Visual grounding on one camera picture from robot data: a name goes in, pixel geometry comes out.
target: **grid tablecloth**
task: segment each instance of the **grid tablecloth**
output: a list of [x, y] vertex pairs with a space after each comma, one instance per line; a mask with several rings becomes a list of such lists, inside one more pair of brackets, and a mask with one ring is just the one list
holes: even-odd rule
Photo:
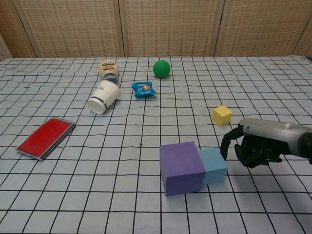
[[[312, 125], [312, 64], [304, 57], [113, 58], [121, 97], [102, 115], [86, 101], [103, 58], [16, 58], [0, 62], [0, 232], [110, 234], [312, 233], [312, 166], [248, 169], [229, 149], [223, 182], [166, 197], [159, 146], [220, 146], [243, 118]], [[165, 59], [171, 76], [157, 79]], [[135, 98], [134, 81], [157, 95]], [[215, 107], [233, 111], [217, 126]], [[77, 123], [44, 160], [15, 147], [49, 117]]]

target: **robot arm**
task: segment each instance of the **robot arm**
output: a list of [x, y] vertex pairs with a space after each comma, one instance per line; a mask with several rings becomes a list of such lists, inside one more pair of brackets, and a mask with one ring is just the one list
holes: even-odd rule
[[312, 164], [312, 129], [303, 125], [271, 120], [243, 119], [224, 135], [221, 154], [226, 160], [231, 140], [242, 137], [234, 146], [237, 158], [246, 167], [281, 162], [280, 154], [309, 159]]

